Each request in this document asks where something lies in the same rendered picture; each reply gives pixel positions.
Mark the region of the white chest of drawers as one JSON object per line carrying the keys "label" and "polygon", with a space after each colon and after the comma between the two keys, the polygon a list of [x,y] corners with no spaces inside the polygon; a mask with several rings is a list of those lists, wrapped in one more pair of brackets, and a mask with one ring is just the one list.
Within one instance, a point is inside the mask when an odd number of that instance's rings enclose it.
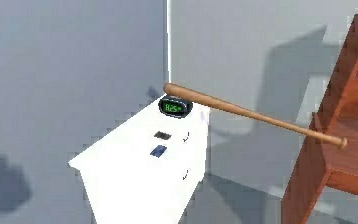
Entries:
{"label": "white chest of drawers", "polygon": [[[153,101],[71,159],[96,223],[178,224],[205,174],[209,113],[195,103],[177,119]],[[159,158],[151,155],[157,145],[167,147]]]}

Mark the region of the black digital alarm clock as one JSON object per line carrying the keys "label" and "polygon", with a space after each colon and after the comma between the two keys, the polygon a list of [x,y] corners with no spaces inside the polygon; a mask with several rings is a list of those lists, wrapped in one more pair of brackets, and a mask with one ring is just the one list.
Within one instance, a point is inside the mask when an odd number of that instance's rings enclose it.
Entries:
{"label": "black digital alarm clock", "polygon": [[192,111],[193,103],[179,97],[165,95],[159,100],[158,106],[164,115],[181,119]]}

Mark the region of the wooden baseball bat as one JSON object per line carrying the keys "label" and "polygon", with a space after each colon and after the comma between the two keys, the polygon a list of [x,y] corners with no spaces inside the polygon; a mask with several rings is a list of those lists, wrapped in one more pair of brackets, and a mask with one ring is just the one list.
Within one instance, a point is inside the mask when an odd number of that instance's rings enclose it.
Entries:
{"label": "wooden baseball bat", "polygon": [[300,126],[287,123],[272,117],[268,117],[254,111],[245,109],[236,104],[232,104],[227,101],[223,101],[219,98],[215,98],[210,95],[206,95],[201,92],[197,92],[192,89],[185,88],[183,86],[166,83],[163,88],[164,92],[168,95],[179,97],[185,100],[189,100],[204,106],[208,106],[213,109],[221,110],[227,113],[251,118],[254,120],[262,121],[277,127],[281,127],[283,129],[287,129],[308,137],[313,137],[315,139],[321,140],[326,143],[330,143],[338,147],[339,150],[344,150],[347,147],[348,140],[345,137],[336,137],[327,135],[321,132],[313,131],[310,129],[302,128]]}

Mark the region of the red-brown wooden shelf unit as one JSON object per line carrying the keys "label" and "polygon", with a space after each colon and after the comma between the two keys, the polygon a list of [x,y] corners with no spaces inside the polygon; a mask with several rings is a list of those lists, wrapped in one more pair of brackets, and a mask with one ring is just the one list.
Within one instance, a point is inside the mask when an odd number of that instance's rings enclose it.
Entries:
{"label": "red-brown wooden shelf unit", "polygon": [[325,187],[358,196],[358,14],[309,128],[345,137],[347,147],[304,140],[281,200],[281,224],[305,224]]}

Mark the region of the blue credit card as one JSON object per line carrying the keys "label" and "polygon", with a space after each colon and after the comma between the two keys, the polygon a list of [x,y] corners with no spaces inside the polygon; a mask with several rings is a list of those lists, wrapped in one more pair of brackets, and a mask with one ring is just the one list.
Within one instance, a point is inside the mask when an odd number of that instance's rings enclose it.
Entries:
{"label": "blue credit card", "polygon": [[167,147],[164,145],[157,145],[152,151],[151,155],[159,158],[165,151]]}

